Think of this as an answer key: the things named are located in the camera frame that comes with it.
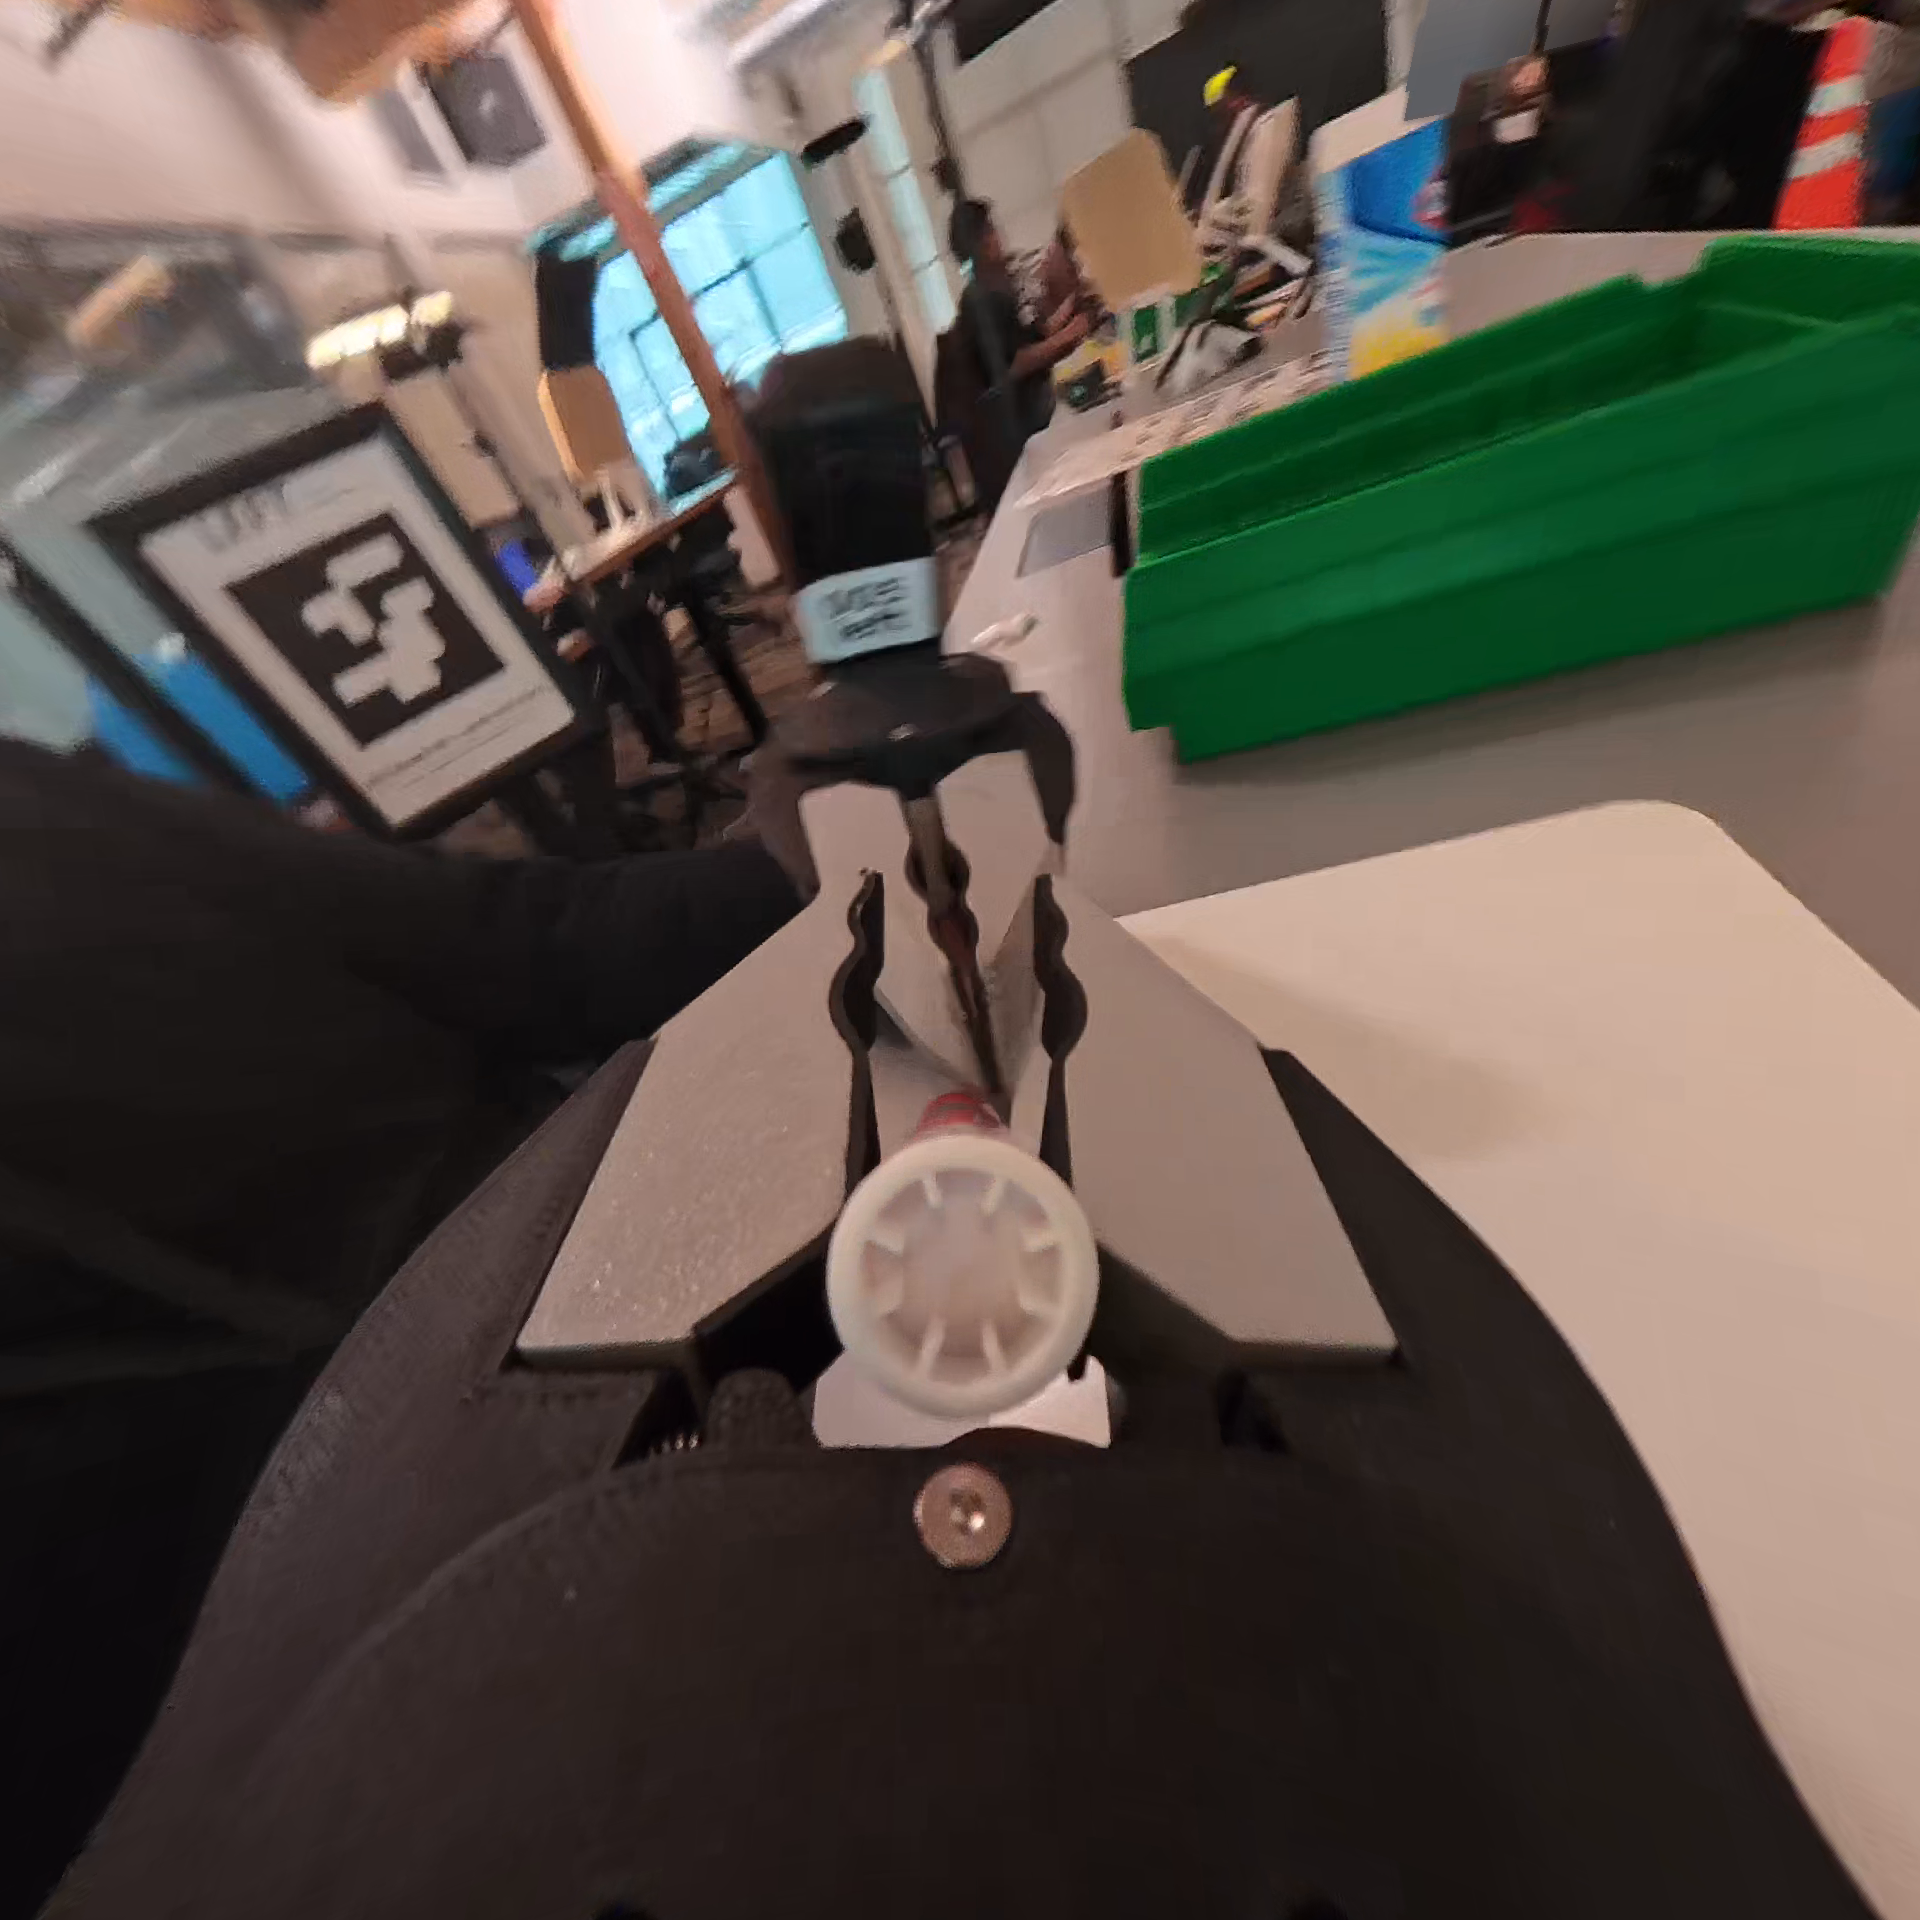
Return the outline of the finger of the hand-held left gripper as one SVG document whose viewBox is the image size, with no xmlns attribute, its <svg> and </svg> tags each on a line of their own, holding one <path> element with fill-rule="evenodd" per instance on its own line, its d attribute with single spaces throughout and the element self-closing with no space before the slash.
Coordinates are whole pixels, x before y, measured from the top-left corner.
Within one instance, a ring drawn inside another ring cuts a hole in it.
<svg viewBox="0 0 1920 1920">
<path fill-rule="evenodd" d="M 966 864 L 963 907 L 972 919 L 978 987 L 958 983 L 958 930 L 936 942 L 932 984 L 949 1066 L 993 1088 L 1003 1112 L 1017 1103 L 1040 1042 L 1037 887 L 1062 854 L 1046 832 L 1040 790 L 1022 754 L 976 759 L 939 786 L 949 852 Z"/>
<path fill-rule="evenodd" d="M 822 892 L 844 898 L 881 880 L 882 959 L 875 1000 L 899 1040 L 960 1086 L 986 1088 L 955 997 L 949 957 L 928 928 L 928 906 L 908 877 L 912 852 L 897 795 L 875 786 L 816 786 L 801 826 Z"/>
</svg>

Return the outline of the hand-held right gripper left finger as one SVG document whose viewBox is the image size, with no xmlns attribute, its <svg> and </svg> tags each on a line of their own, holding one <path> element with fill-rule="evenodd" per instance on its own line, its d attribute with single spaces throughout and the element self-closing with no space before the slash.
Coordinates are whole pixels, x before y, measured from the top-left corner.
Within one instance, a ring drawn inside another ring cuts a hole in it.
<svg viewBox="0 0 1920 1920">
<path fill-rule="evenodd" d="M 517 1357 L 818 1373 L 825 1242 L 878 1160 L 881 877 L 818 896 L 646 1048 Z"/>
</svg>

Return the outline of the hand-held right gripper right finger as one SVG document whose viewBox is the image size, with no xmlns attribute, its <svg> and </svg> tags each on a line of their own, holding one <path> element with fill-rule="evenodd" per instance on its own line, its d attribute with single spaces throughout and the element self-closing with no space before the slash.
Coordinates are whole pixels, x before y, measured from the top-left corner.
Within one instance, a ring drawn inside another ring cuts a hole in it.
<svg viewBox="0 0 1920 1920">
<path fill-rule="evenodd" d="M 1259 1042 L 1040 877 L 1040 1154 L 1096 1236 L 1112 1373 L 1382 1363 L 1398 1346 Z"/>
</svg>

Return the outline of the red dry erase marker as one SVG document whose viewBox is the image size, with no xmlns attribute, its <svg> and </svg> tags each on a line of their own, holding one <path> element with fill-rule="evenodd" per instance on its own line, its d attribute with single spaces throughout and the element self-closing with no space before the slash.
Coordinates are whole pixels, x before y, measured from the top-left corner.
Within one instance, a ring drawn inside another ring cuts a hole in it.
<svg viewBox="0 0 1920 1920">
<path fill-rule="evenodd" d="M 1086 1208 L 984 1088 L 926 1103 L 853 1189 L 822 1266 L 853 1373 L 920 1416 L 969 1424 L 1069 1373 L 1098 1288 Z"/>
</svg>

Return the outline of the white whiteboard sheet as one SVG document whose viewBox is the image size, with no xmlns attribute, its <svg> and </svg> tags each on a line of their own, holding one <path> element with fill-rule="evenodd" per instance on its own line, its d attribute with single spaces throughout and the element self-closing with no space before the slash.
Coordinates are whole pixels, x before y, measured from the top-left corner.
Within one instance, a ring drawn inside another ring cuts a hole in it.
<svg viewBox="0 0 1920 1920">
<path fill-rule="evenodd" d="M 1818 1824 L 1882 1915 L 1915 1915 L 1915 1006 L 1662 802 L 1124 925 L 1548 1312 Z"/>
</svg>

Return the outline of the person's left forearm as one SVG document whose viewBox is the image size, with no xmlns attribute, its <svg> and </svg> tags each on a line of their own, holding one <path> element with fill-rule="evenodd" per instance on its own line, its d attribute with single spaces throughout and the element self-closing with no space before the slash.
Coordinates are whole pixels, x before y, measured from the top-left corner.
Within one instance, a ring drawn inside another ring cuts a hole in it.
<svg viewBox="0 0 1920 1920">
<path fill-rule="evenodd" d="M 219 1000 L 317 973 L 541 1066 L 651 1037 L 801 912 L 773 852 L 578 862 L 397 847 L 4 743 L 4 981 Z"/>
</svg>

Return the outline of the wooden desk with black legs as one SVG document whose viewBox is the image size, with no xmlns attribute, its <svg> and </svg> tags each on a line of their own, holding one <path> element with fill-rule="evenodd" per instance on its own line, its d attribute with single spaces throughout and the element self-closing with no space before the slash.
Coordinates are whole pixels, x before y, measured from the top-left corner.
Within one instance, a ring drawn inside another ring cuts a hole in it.
<svg viewBox="0 0 1920 1920">
<path fill-rule="evenodd" d="M 761 624 L 757 606 L 733 594 L 738 557 L 729 515 L 732 474 L 683 495 L 658 519 L 612 520 L 594 540 L 556 556 L 523 594 L 592 699 L 627 714 L 645 749 L 649 783 L 680 783 L 692 800 L 737 792 L 725 752 L 688 743 L 682 653 L 669 630 L 680 618 L 744 734 L 738 752 L 761 744 L 768 715 L 738 655 L 737 635 Z"/>
</svg>

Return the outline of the black light flag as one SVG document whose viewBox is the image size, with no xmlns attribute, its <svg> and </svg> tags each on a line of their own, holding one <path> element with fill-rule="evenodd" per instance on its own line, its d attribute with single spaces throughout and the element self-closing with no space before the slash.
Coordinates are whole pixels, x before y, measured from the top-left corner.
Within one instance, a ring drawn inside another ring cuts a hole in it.
<svg viewBox="0 0 1920 1920">
<path fill-rule="evenodd" d="M 541 373 L 594 368 L 594 255 L 568 255 L 558 246 L 534 254 L 534 332 Z"/>
</svg>

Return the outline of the printed paper sheets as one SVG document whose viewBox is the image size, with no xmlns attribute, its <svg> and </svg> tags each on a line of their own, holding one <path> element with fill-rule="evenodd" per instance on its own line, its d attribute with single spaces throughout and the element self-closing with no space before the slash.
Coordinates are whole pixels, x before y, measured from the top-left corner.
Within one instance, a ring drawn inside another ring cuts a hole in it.
<svg viewBox="0 0 1920 1920">
<path fill-rule="evenodd" d="M 1016 492 L 1016 504 L 1037 512 L 1054 500 L 1082 495 L 1164 452 L 1212 440 L 1222 431 L 1285 410 L 1304 396 L 1324 391 L 1325 383 L 1331 383 L 1328 356 L 1310 351 L 1213 394 L 1180 399 L 1153 415 L 1108 426 L 1100 434 L 1068 445 L 1037 468 Z"/>
</svg>

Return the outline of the studio light on stand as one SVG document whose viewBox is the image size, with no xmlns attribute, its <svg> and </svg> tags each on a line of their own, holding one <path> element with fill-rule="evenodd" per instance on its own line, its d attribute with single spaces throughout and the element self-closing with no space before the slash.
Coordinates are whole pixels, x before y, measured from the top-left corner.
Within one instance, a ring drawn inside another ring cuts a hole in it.
<svg viewBox="0 0 1920 1920">
<path fill-rule="evenodd" d="M 496 391 L 467 366 L 472 335 L 453 293 L 403 288 L 313 332 L 305 360 L 341 398 L 379 399 L 437 477 L 469 482 L 488 474 L 483 492 L 507 498 L 512 512 L 483 516 L 478 528 L 501 557 L 512 541 L 528 548 L 523 598 L 556 556 L 594 540 L 608 519 L 597 495 L 568 480 L 547 427 L 552 464 L 523 462 L 528 440 L 496 410 Z M 645 798 L 669 789 L 682 792 L 686 826 L 698 826 L 709 800 L 692 800 L 680 783 L 651 786 L 649 767 L 636 786 Z"/>
</svg>

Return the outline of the black loudspeaker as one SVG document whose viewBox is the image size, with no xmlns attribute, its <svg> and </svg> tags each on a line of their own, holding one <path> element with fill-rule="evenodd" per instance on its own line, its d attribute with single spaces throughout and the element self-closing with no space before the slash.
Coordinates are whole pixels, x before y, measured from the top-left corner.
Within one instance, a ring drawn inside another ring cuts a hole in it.
<svg viewBox="0 0 1920 1920">
<path fill-rule="evenodd" d="M 421 82 L 472 166 L 506 172 L 545 149 L 538 110 L 493 43 L 421 68 Z"/>
</svg>

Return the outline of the green plastic bin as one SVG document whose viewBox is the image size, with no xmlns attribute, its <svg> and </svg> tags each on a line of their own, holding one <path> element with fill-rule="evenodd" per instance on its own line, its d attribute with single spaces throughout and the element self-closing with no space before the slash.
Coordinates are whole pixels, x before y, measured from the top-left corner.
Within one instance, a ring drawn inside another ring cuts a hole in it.
<svg viewBox="0 0 1920 1920">
<path fill-rule="evenodd" d="M 1883 596 L 1915 242 L 1729 236 L 1170 448 L 1121 694 L 1180 760 Z"/>
</svg>

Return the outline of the framed fiducial marker sign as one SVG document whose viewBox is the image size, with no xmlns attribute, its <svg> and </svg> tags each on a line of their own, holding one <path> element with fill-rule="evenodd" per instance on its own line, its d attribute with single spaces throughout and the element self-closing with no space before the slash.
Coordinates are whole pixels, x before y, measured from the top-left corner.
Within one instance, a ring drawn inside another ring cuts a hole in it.
<svg viewBox="0 0 1920 1920">
<path fill-rule="evenodd" d="M 146 484 L 88 528 L 361 832 L 443 832 L 602 730 L 379 403 Z"/>
</svg>

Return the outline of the wooden support post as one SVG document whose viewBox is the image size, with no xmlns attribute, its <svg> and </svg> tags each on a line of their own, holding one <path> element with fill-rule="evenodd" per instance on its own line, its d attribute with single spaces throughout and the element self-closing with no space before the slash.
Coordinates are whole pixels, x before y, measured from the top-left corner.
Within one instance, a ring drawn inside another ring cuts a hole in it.
<svg viewBox="0 0 1920 1920">
<path fill-rule="evenodd" d="M 667 260 L 660 227 L 646 204 L 641 159 L 608 115 L 588 61 L 563 18 L 563 7 L 512 3 L 509 10 L 538 70 L 556 96 L 568 134 L 592 175 L 598 208 L 614 222 L 622 246 L 646 278 L 657 310 L 705 398 L 714 439 L 733 468 L 738 492 L 752 508 L 758 534 L 776 560 L 779 586 L 789 588 L 796 582 L 796 565 L 777 493 L 737 394 L 700 326 L 692 300 Z"/>
</svg>

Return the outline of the black wall screen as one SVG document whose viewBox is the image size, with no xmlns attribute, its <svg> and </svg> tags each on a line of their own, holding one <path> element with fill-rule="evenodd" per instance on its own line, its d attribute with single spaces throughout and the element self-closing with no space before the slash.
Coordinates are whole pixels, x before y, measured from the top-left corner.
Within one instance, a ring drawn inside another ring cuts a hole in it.
<svg viewBox="0 0 1920 1920">
<path fill-rule="evenodd" d="M 1262 104 L 1296 100 L 1313 133 L 1389 90 L 1385 5 L 1178 5 L 1173 32 L 1124 61 L 1133 125 L 1173 159 L 1205 143 L 1213 127 L 1205 84 L 1226 66 Z"/>
</svg>

